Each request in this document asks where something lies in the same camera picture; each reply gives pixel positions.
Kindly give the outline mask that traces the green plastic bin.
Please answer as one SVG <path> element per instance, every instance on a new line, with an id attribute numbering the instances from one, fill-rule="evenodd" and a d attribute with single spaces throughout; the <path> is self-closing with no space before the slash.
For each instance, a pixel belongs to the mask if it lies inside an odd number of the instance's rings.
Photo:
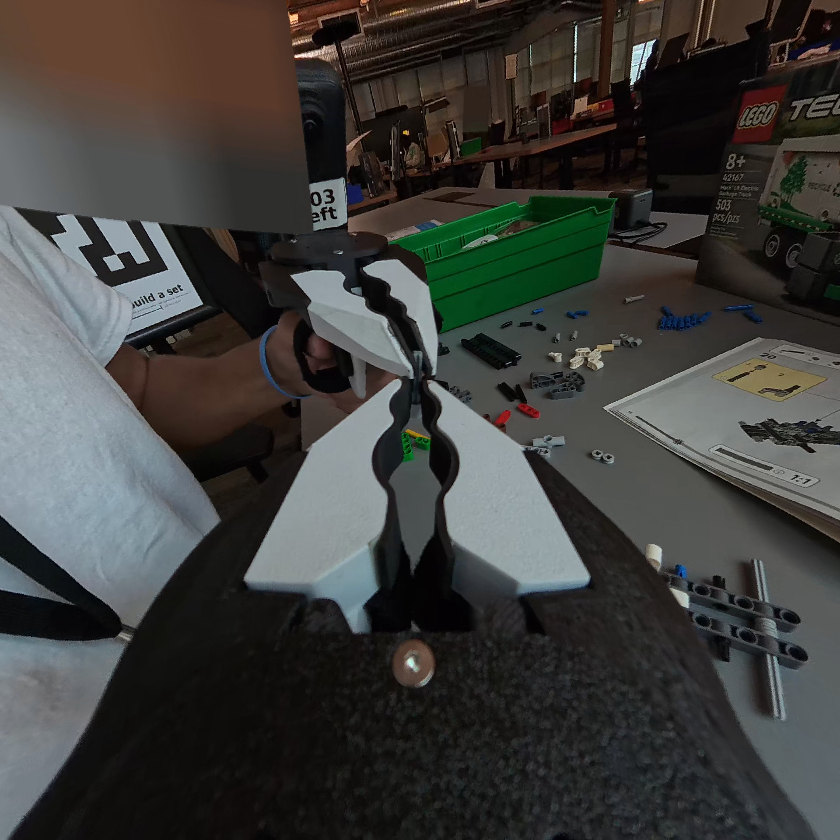
<path id="1" fill-rule="evenodd" d="M 424 262 L 446 332 L 597 278 L 613 208 L 609 196 L 541 194 L 396 243 Z M 519 219 L 537 224 L 462 250 L 472 239 Z"/>

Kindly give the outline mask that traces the grey paper sheet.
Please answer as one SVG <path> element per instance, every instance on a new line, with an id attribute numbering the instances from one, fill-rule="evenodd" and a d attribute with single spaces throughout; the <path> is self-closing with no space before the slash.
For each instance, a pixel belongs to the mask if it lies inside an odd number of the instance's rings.
<path id="1" fill-rule="evenodd" d="M 700 257 L 707 214 L 652 212 L 650 222 L 665 227 L 654 230 L 650 238 L 641 239 L 638 235 L 628 240 L 612 237 L 607 239 L 607 244 L 686 259 Z"/>

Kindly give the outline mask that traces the person's left forearm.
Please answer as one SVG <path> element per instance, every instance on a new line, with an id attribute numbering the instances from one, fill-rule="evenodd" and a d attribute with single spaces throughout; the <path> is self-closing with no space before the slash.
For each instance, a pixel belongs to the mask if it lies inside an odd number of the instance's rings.
<path id="1" fill-rule="evenodd" d="M 106 371 L 179 454 L 215 444 L 290 400 L 268 382 L 256 340 L 205 359 L 149 358 L 125 344 Z"/>

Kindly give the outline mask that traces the long wooden table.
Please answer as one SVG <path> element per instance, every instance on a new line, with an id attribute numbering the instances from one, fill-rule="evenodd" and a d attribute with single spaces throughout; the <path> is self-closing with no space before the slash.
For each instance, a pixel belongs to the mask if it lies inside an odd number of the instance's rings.
<path id="1" fill-rule="evenodd" d="M 579 153 L 581 144 L 593 140 L 604 139 L 605 164 L 611 161 L 610 145 L 612 136 L 617 129 L 616 123 L 605 124 L 590 129 L 580 129 L 558 134 L 549 138 L 529 142 L 512 142 L 493 145 L 485 150 L 473 154 L 463 155 L 454 161 L 442 163 L 436 172 L 430 175 L 431 188 L 438 188 L 439 179 L 450 176 L 455 186 L 462 186 L 463 177 L 460 171 L 468 165 L 484 165 L 504 161 L 501 174 L 497 175 L 498 188 L 511 188 L 511 172 L 509 162 L 512 159 L 528 159 L 535 157 L 539 162 L 546 156 L 559 163 L 559 189 L 570 191 L 574 189 L 573 158 Z"/>

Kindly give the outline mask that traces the cluster of white lego connectors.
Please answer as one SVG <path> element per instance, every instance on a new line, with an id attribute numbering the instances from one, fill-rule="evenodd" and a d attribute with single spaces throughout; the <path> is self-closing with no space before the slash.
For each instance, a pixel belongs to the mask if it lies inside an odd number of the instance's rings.
<path id="1" fill-rule="evenodd" d="M 612 339 L 608 343 L 597 344 L 594 348 L 579 348 L 572 352 L 568 358 L 559 351 L 548 353 L 548 359 L 555 364 L 565 364 L 570 371 L 588 369 L 599 371 L 604 366 L 605 355 L 612 353 L 617 348 L 637 348 L 643 343 L 642 339 L 622 334 L 618 339 Z"/>

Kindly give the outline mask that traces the black floor lamp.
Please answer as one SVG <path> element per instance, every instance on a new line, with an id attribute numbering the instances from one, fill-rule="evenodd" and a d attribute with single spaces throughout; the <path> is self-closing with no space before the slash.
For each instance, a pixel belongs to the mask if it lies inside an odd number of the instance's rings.
<path id="1" fill-rule="evenodd" d="M 361 137 L 362 120 L 358 110 L 353 85 L 350 78 L 350 71 L 343 52 L 343 43 L 356 35 L 362 34 L 360 19 L 357 14 L 339 14 L 338 16 L 323 17 L 318 21 L 318 29 L 311 37 L 312 43 L 317 47 L 332 46 L 335 48 L 343 86 L 350 104 L 353 117 L 353 124 L 358 136 Z"/>

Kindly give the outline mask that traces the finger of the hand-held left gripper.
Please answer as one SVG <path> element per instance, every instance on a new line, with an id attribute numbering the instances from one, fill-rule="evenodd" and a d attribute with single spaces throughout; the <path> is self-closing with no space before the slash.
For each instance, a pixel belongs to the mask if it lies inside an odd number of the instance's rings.
<path id="1" fill-rule="evenodd" d="M 333 269 L 292 269 L 294 282 L 309 302 L 306 314 L 313 332 L 350 357 L 343 368 L 350 382 L 365 382 L 369 365 L 413 380 L 413 352 L 406 349 L 385 314 L 344 287 Z"/>
<path id="2" fill-rule="evenodd" d="M 410 351 L 422 351 L 425 371 L 436 371 L 438 325 L 425 280 L 399 259 L 380 259 L 362 269 L 367 301 L 383 310 Z"/>

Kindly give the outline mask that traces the lego set box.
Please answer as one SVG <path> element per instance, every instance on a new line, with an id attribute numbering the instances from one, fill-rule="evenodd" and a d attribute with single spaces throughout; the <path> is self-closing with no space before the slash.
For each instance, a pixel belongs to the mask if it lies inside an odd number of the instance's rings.
<path id="1" fill-rule="evenodd" d="M 696 281 L 838 324 L 838 54 L 742 84 Z"/>

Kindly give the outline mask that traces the black box device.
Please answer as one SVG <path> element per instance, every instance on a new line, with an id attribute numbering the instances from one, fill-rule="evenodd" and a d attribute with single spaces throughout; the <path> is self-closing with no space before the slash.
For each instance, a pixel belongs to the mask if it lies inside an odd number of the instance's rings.
<path id="1" fill-rule="evenodd" d="M 645 189 L 624 188 L 609 193 L 614 200 L 610 235 L 635 230 L 650 225 L 650 214 L 655 192 Z"/>

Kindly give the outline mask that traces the instruction booklet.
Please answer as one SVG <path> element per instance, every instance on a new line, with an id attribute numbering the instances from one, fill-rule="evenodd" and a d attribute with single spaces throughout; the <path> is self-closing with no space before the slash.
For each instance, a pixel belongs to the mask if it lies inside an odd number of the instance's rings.
<path id="1" fill-rule="evenodd" d="M 757 338 L 605 407 L 839 540 L 839 356 Z"/>

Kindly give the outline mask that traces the clear plastic parts bag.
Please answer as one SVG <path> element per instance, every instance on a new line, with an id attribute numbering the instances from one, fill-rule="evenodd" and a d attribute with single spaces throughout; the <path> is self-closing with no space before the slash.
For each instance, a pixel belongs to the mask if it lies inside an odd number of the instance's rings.
<path id="1" fill-rule="evenodd" d="M 535 227 L 537 223 L 528 219 L 519 219 L 510 222 L 504 227 L 499 228 L 492 234 L 484 234 L 480 237 L 474 238 L 463 245 L 462 250 L 477 248 L 483 245 L 488 245 L 492 242 L 498 241 L 500 238 L 508 237 L 531 227 Z"/>

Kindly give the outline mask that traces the grey lego beam assembly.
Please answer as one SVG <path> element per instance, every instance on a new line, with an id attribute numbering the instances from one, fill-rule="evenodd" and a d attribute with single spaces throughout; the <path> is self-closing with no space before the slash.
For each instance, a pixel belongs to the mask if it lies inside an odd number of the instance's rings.
<path id="1" fill-rule="evenodd" d="M 803 647 L 785 640 L 802 623 L 800 616 L 770 602 L 766 571 L 761 560 L 751 561 L 758 595 L 730 592 L 721 578 L 702 584 L 687 578 L 686 569 L 678 565 L 670 574 L 663 566 L 663 550 L 650 543 L 644 549 L 645 559 L 666 582 L 678 605 L 686 612 L 690 624 L 720 651 L 731 648 L 763 657 L 770 665 L 799 669 L 810 658 Z"/>

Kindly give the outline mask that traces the blue wristband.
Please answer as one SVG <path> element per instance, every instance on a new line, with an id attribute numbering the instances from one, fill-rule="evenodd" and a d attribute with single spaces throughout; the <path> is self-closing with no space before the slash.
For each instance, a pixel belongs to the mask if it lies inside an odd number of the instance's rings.
<path id="1" fill-rule="evenodd" d="M 266 381 L 268 382 L 268 384 L 271 385 L 272 388 L 275 391 L 277 391 L 279 394 L 281 394 L 282 396 L 285 396 L 285 397 L 289 398 L 291 401 L 300 401 L 300 400 L 309 399 L 310 396 L 311 396 L 309 394 L 307 394 L 307 395 L 297 395 L 297 394 L 291 394 L 291 393 L 288 393 L 287 391 L 285 391 L 277 383 L 277 381 L 275 380 L 275 378 L 274 378 L 274 376 L 273 376 L 273 374 L 270 370 L 270 366 L 269 366 L 267 355 L 266 355 L 266 345 L 267 345 L 267 342 L 268 342 L 269 338 L 272 336 L 272 334 L 275 332 L 276 329 L 277 329 L 276 325 L 268 328 L 268 330 L 265 331 L 262 334 L 262 336 L 259 340 L 259 365 L 260 365 L 260 369 L 261 369 Z"/>

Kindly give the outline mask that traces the person's left hand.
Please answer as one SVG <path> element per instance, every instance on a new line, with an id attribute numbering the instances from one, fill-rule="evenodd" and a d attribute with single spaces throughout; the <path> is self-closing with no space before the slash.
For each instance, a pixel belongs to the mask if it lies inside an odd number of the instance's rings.
<path id="1" fill-rule="evenodd" d="M 266 362 L 273 382 L 286 396 L 322 397 L 344 413 L 353 412 L 365 399 L 358 397 L 351 389 L 328 394 L 316 391 L 304 381 L 293 348 L 294 333 L 302 322 L 301 316 L 295 311 L 285 311 L 266 340 Z M 333 346 L 317 335 L 310 337 L 305 356 L 312 372 L 332 368 L 335 363 Z"/>

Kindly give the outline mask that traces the black lego beam frame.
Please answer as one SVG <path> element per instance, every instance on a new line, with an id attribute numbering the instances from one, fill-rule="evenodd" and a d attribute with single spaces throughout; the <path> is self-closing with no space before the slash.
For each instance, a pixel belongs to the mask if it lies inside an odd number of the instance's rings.
<path id="1" fill-rule="evenodd" d="M 522 359 L 522 355 L 518 351 L 509 348 L 483 332 L 478 332 L 471 338 L 461 339 L 460 343 L 463 349 L 489 364 L 495 370 L 506 370 L 512 366 L 517 366 Z"/>

